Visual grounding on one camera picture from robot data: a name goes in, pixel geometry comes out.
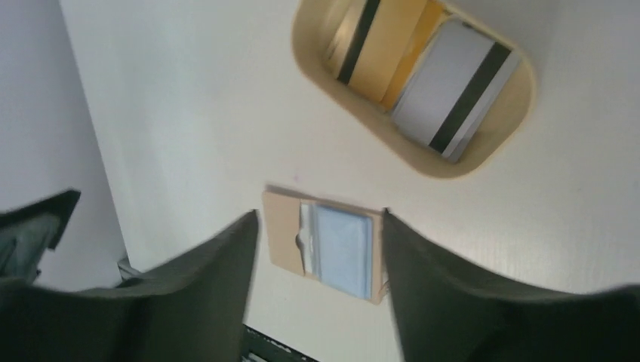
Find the beige leather card holder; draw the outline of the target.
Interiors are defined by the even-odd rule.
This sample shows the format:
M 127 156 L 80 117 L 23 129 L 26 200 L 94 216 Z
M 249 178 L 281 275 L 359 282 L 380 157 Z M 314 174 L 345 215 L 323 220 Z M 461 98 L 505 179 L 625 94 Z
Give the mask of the beige leather card holder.
M 262 201 L 264 216 L 266 220 L 266 235 L 269 245 L 269 258 L 271 260 L 271 263 L 275 266 L 278 266 L 279 268 L 283 268 L 284 270 L 299 275 L 303 278 L 317 281 L 320 284 L 323 283 L 321 283 L 317 277 L 306 275 L 303 270 L 301 253 L 300 249 L 297 246 L 300 204 L 322 204 L 329 207 L 336 207 L 340 210 L 345 210 L 352 213 L 361 213 L 372 218 L 372 294 L 370 299 L 362 300 L 368 301 L 374 305 L 378 305 L 383 301 L 387 293 L 388 276 L 382 256 L 381 235 L 383 227 L 382 216 L 379 211 L 354 206 L 339 201 L 317 198 L 299 192 L 294 192 L 292 190 L 277 188 L 275 186 L 270 186 L 263 192 Z

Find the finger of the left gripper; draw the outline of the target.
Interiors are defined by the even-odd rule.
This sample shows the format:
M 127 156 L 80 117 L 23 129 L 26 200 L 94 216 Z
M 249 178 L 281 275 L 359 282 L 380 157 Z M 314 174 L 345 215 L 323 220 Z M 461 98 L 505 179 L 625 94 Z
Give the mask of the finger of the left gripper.
M 46 250 L 55 250 L 81 192 L 67 189 L 1 214 L 1 276 L 32 283 Z

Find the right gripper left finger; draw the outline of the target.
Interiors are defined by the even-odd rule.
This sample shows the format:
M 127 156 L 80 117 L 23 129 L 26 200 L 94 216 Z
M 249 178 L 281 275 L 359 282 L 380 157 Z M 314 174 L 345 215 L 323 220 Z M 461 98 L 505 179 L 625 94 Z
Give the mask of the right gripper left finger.
M 113 288 L 1 282 L 3 361 L 237 361 L 259 236 L 252 210 Z

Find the tan card with dark stripe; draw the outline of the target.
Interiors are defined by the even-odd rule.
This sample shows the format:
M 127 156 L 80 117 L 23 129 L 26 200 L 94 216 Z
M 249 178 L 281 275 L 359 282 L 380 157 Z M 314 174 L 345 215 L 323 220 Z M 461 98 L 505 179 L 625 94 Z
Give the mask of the tan card with dark stripe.
M 368 100 L 383 99 L 428 1 L 341 1 L 323 55 L 341 83 Z

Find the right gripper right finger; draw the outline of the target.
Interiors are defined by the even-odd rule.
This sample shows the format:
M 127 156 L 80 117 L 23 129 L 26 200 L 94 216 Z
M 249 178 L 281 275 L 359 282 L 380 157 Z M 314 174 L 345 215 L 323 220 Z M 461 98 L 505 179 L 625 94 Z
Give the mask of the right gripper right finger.
M 591 294 L 496 274 L 383 212 L 383 256 L 406 361 L 637 361 L 639 287 Z

